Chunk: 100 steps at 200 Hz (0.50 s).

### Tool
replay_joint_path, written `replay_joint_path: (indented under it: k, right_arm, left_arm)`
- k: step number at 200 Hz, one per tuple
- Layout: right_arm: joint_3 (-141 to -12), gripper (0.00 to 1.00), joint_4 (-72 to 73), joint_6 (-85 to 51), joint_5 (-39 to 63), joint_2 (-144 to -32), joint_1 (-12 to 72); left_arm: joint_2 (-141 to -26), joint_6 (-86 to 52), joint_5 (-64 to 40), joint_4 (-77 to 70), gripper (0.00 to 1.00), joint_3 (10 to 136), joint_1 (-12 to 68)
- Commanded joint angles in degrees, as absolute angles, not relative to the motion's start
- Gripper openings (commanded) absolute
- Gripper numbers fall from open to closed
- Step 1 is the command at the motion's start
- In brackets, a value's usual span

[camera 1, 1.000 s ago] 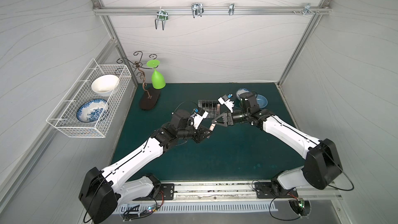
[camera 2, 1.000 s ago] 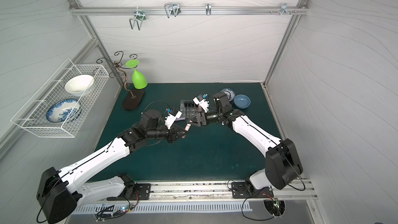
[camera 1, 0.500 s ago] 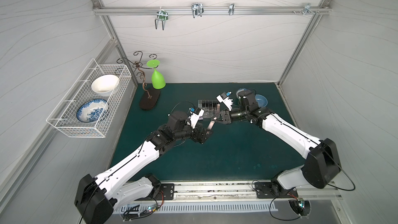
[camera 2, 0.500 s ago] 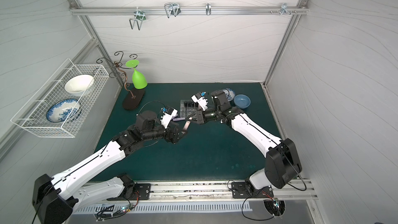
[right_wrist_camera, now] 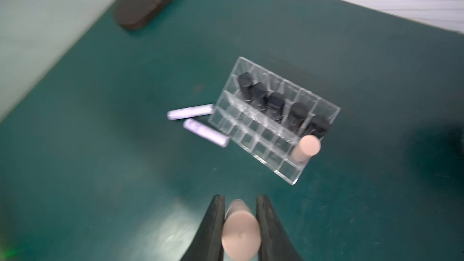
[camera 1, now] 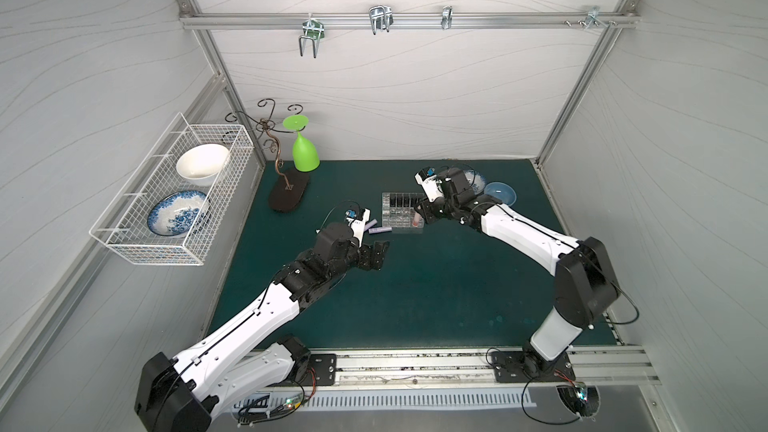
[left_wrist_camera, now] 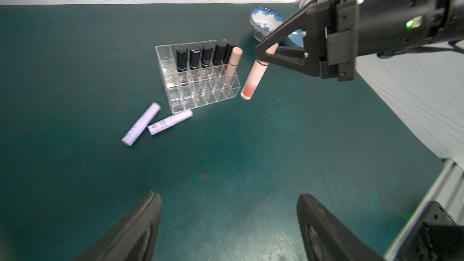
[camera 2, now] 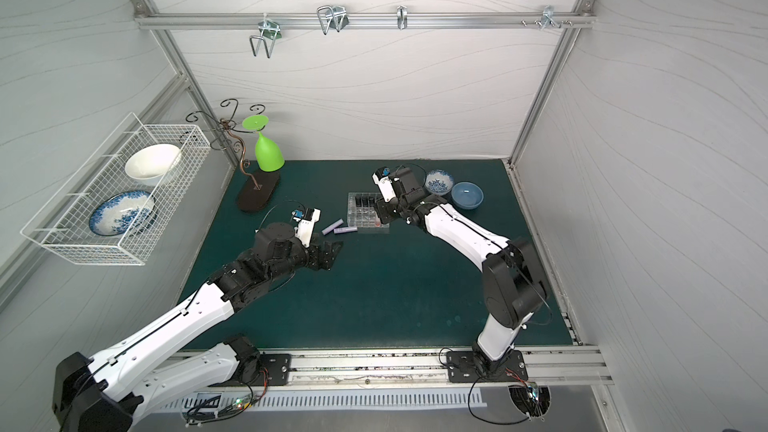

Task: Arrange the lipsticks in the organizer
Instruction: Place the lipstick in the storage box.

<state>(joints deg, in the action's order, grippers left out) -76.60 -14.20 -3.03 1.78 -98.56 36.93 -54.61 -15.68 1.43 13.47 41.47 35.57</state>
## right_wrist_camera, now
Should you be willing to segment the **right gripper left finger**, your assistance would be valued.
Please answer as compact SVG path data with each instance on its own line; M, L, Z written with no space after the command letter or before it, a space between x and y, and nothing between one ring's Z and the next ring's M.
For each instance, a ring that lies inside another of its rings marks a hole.
M215 195L181 261L223 261L222 228L225 218L225 197Z

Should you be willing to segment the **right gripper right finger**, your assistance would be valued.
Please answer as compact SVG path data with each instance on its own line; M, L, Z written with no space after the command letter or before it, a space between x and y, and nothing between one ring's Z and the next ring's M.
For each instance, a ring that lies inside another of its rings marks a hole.
M256 198L256 219L261 234L260 261L302 261L302 257L292 245L267 196Z

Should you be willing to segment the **pink lip gloss tube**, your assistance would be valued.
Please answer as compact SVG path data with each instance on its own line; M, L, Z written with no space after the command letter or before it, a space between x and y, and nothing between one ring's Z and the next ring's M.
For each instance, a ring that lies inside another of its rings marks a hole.
M321 142L314 135L305 135L292 150L290 158L300 164L306 164L313 156L321 150Z
M233 261L250 261L261 247L259 223L241 199L235 199L228 207L221 242L225 253Z

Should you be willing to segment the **purple lip balm tube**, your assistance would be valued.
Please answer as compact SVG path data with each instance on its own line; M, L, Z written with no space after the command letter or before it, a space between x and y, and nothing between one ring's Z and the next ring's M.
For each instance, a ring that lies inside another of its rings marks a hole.
M226 148L229 144L230 138L225 134L210 128L209 126L202 124L201 122L196 121L195 119L188 118L184 121L183 127L188 131L206 139L210 142Z
M181 120L207 116L213 113L214 104L192 106L188 108L176 109L167 113L168 120Z

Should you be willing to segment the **clear acrylic lipstick organizer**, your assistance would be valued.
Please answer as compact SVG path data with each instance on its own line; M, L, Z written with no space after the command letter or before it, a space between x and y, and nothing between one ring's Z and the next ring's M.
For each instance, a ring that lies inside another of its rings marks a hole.
M341 109L244 57L238 58L209 123L294 185L310 157L295 159L301 138L322 140Z

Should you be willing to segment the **black lipstick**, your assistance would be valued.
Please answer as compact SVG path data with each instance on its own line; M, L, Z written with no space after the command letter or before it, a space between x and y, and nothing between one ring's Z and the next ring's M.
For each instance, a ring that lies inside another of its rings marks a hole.
M283 110L285 107L285 98L283 94L273 92L268 97L267 101L268 116L275 122L280 123L283 119Z
M251 102L253 100L253 95L251 88L254 85L253 78L248 72L242 73L238 76L239 89L243 95L243 98L246 102Z
M289 131L298 134L303 122L308 116L308 109L305 104L296 102L290 107L287 120L287 128Z
M332 125L329 120L323 115L316 115L311 118L308 127L306 128L305 135L313 135L319 139L323 138L329 133Z
M251 87L251 94L253 97L253 105L259 111L267 110L267 95L268 90L266 85L262 82L257 82Z

